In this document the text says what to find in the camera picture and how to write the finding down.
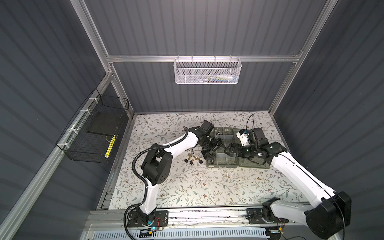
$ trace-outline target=floral pattern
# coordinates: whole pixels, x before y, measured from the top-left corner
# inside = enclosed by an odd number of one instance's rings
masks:
[[[143,183],[131,169],[133,158],[153,143],[164,144],[184,133],[184,126],[200,126],[204,120],[217,127],[245,128],[255,114],[254,127],[261,127],[270,142],[282,140],[268,112],[184,113],[137,115],[124,162],[109,209],[125,209],[141,200]],[[136,169],[141,174],[141,156]],[[184,159],[193,161],[193,165]],[[169,177],[160,185],[158,207],[240,205],[262,203],[271,197],[305,202],[305,196],[280,171],[253,168],[208,168],[200,151],[186,150],[173,159]]]

